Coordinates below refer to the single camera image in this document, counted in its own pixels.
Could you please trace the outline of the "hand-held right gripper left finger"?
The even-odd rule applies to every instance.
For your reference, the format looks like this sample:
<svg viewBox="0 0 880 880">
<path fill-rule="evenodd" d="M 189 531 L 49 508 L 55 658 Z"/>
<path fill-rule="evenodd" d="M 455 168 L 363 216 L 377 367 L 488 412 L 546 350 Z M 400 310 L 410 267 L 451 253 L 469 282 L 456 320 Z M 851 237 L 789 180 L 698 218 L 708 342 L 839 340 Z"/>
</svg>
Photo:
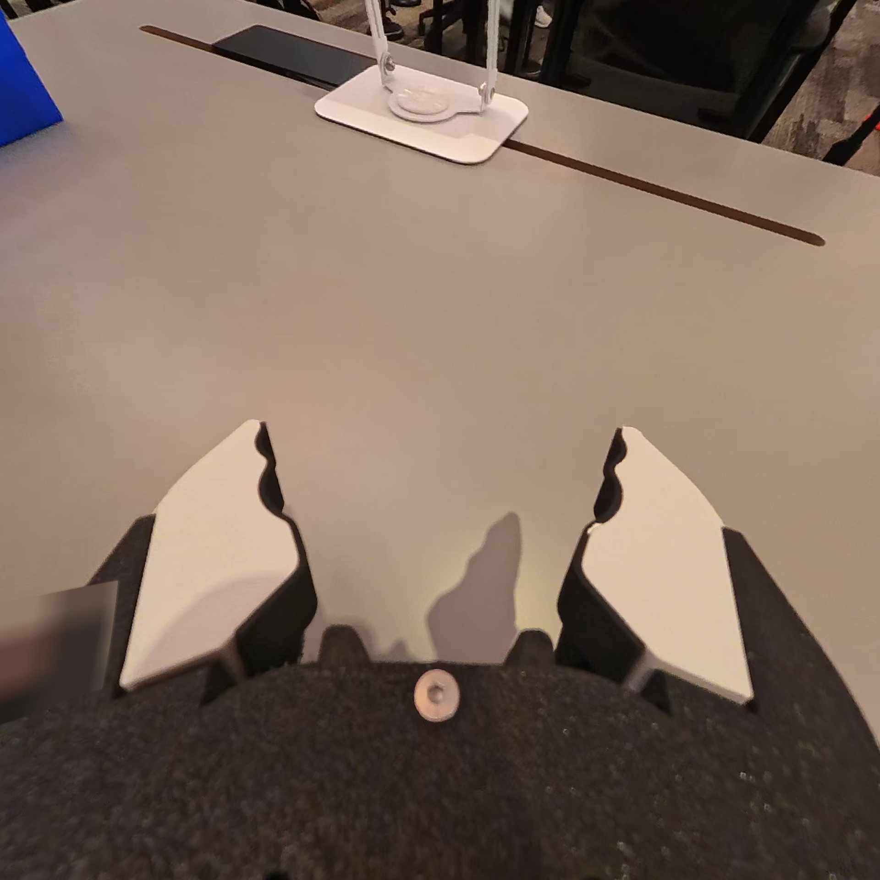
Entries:
<svg viewBox="0 0 880 880">
<path fill-rule="evenodd" d="M 236 683 L 301 661 L 318 597 L 276 467 L 267 424 L 249 420 L 160 500 L 123 691 L 198 666 L 217 666 Z"/>
</svg>

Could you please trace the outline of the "black office chair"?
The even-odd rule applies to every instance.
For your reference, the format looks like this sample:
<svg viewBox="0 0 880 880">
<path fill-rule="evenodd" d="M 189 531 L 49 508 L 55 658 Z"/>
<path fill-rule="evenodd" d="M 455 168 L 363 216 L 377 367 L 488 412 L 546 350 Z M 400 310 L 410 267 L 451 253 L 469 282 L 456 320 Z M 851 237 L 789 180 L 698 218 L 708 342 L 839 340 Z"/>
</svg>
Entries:
<svg viewBox="0 0 880 880">
<path fill-rule="evenodd" d="M 539 81 L 761 141 L 855 2 L 557 2 Z"/>
</svg>

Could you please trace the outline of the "black stand leg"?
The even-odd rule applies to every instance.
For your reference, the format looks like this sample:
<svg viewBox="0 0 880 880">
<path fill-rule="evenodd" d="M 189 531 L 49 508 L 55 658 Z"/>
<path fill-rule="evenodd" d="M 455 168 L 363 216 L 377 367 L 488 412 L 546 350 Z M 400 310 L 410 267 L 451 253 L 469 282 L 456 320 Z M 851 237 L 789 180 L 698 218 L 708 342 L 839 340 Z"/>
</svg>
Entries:
<svg viewBox="0 0 880 880">
<path fill-rule="evenodd" d="M 842 167 L 846 165 L 862 148 L 869 135 L 879 127 L 879 106 L 874 113 L 863 120 L 851 135 L 835 143 L 826 152 L 822 161 L 830 165 Z"/>
</svg>

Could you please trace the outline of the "blue plastic bin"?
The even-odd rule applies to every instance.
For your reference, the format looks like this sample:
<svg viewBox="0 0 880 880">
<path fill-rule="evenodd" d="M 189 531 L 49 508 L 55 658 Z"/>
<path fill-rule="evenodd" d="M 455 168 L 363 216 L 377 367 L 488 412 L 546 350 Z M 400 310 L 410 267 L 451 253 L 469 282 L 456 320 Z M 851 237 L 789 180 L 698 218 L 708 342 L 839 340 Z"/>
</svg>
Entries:
<svg viewBox="0 0 880 880">
<path fill-rule="evenodd" d="M 62 121 L 59 108 L 1 13 L 1 147 Z"/>
</svg>

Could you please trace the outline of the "white mount plate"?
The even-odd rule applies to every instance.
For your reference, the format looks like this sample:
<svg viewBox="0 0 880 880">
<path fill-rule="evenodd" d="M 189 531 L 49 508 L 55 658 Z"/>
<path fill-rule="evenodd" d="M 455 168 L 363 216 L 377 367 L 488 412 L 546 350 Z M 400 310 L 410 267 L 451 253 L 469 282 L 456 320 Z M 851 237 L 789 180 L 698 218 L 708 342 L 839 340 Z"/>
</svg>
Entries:
<svg viewBox="0 0 880 880">
<path fill-rule="evenodd" d="M 474 87 L 395 63 L 379 1 L 365 2 L 376 63 L 324 95 L 322 119 L 462 165 L 491 159 L 528 116 L 496 96 L 500 3 L 489 1 L 484 81 Z"/>
</svg>

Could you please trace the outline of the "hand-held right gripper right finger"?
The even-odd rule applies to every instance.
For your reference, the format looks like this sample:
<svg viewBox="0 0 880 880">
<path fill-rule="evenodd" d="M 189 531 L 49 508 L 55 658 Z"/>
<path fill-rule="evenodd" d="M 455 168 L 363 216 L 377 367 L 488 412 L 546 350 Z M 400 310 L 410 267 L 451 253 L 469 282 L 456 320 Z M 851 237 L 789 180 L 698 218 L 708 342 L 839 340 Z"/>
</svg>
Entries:
<svg viewBox="0 0 880 880">
<path fill-rule="evenodd" d="M 739 707 L 754 698 L 715 508 L 638 429 L 616 429 L 592 520 L 557 600 L 559 666 L 651 699 L 676 677 Z"/>
</svg>

